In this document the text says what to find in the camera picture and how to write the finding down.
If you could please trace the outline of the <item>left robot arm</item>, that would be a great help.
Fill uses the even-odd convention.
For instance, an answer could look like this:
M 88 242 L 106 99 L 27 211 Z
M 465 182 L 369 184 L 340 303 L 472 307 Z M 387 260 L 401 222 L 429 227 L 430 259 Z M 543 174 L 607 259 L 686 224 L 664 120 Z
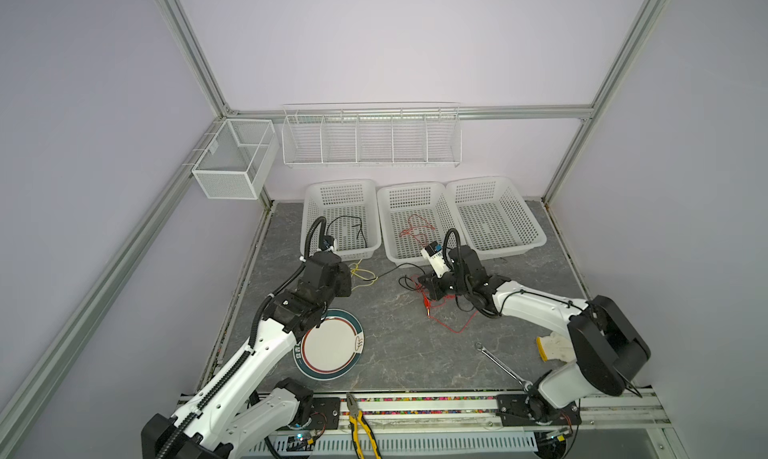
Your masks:
M 294 380 L 280 382 L 246 405 L 266 375 L 314 328 L 337 297 L 351 294 L 347 264 L 330 250 L 303 263 L 297 286 L 268 296 L 250 336 L 226 365 L 171 416 L 143 427 L 145 458 L 240 458 L 278 429 L 304 423 L 313 393 Z

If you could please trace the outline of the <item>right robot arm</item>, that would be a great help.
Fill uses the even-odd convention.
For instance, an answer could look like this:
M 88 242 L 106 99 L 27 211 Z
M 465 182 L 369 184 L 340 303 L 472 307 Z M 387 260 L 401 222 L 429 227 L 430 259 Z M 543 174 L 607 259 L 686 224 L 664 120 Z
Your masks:
M 489 319 L 514 317 L 568 340 L 575 357 L 534 382 L 518 381 L 527 395 L 523 416 L 547 424 L 596 393 L 617 397 L 651 358 L 651 350 L 620 307 L 606 296 L 569 299 L 488 273 L 467 245 L 433 242 L 421 250 L 432 268 L 418 278 L 427 298 L 462 297 Z

